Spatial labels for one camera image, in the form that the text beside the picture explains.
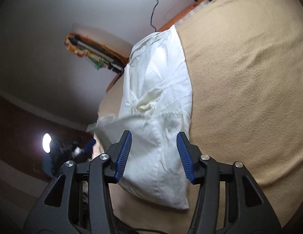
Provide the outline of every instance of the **wrinkled fabric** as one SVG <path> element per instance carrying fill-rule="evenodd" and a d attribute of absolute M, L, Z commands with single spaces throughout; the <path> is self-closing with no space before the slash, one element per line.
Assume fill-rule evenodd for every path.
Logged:
<path fill-rule="evenodd" d="M 299 0 L 215 0 L 176 30 L 193 89 L 190 142 L 218 162 L 242 161 L 284 226 L 303 200 L 303 7 Z M 103 99 L 100 117 L 119 113 L 120 80 Z M 190 209 L 183 212 L 115 184 L 110 195 L 127 225 L 184 234 L 198 187 L 189 186 Z M 218 228 L 223 183 L 220 189 Z"/>
<path fill-rule="evenodd" d="M 191 111 L 192 86 L 175 27 L 147 36 L 133 47 L 125 68 L 119 117 L 97 121 L 111 143 L 124 130 L 132 132 L 119 182 L 123 189 L 153 203 L 189 208 L 176 135 L 184 131 L 188 136 Z"/>

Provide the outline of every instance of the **metal screw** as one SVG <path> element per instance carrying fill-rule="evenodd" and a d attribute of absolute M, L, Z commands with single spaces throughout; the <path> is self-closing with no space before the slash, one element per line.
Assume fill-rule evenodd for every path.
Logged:
<path fill-rule="evenodd" d="M 206 160 L 206 161 L 210 159 L 210 157 L 208 155 L 201 155 L 200 158 L 202 160 Z"/>
<path fill-rule="evenodd" d="M 101 160 L 106 160 L 106 159 L 109 158 L 109 155 L 104 153 L 104 154 L 100 155 L 99 158 L 100 158 Z"/>
<path fill-rule="evenodd" d="M 242 162 L 235 162 L 235 166 L 236 166 L 237 168 L 242 168 L 244 165 L 243 165 Z"/>
<path fill-rule="evenodd" d="M 66 165 L 67 167 L 72 167 L 72 166 L 73 166 L 73 161 L 72 161 L 72 160 L 69 160 L 69 161 L 67 161 L 67 162 L 65 163 L 65 165 Z"/>

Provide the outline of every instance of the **bright light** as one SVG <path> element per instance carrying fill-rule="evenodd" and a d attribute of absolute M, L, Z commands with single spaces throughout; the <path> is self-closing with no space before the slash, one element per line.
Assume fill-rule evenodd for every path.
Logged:
<path fill-rule="evenodd" d="M 52 138 L 49 134 L 45 134 L 43 136 L 43 141 L 42 141 L 42 145 L 43 145 L 43 149 L 46 153 L 50 153 L 51 149 L 50 149 L 50 142 L 52 141 Z"/>

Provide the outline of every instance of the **wire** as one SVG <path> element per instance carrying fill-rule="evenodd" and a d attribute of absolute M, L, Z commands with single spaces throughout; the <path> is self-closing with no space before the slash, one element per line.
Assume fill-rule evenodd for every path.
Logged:
<path fill-rule="evenodd" d="M 166 232 L 160 231 L 160 230 L 149 230 L 149 229 L 138 229 L 138 228 L 117 228 L 118 230 L 135 230 L 135 231 L 147 231 L 147 232 L 154 232 L 154 233 L 159 233 L 159 234 L 168 234 Z"/>
<path fill-rule="evenodd" d="M 156 1 L 157 1 L 157 3 L 156 3 L 156 5 L 154 6 L 154 9 L 152 10 L 152 13 L 151 13 L 151 27 L 155 29 L 155 32 L 157 32 L 157 29 L 156 29 L 156 27 L 153 26 L 153 24 L 152 24 L 152 17 L 153 17 L 153 15 L 154 15 L 155 8 L 156 8 L 157 5 L 159 4 L 159 0 L 156 0 Z"/>

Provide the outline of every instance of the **bed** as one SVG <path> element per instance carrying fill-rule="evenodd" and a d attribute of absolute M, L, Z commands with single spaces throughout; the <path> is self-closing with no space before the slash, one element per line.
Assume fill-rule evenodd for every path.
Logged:
<path fill-rule="evenodd" d="M 215 0 L 176 23 L 193 87 L 190 142 L 218 162 L 242 161 L 285 226 L 303 201 L 303 0 Z M 100 104 L 118 115 L 123 77 Z M 93 156 L 103 152 L 100 143 Z M 221 186 L 218 226 L 224 210 Z M 187 233 L 188 211 L 140 200 L 110 185 L 114 214 L 135 228 Z"/>

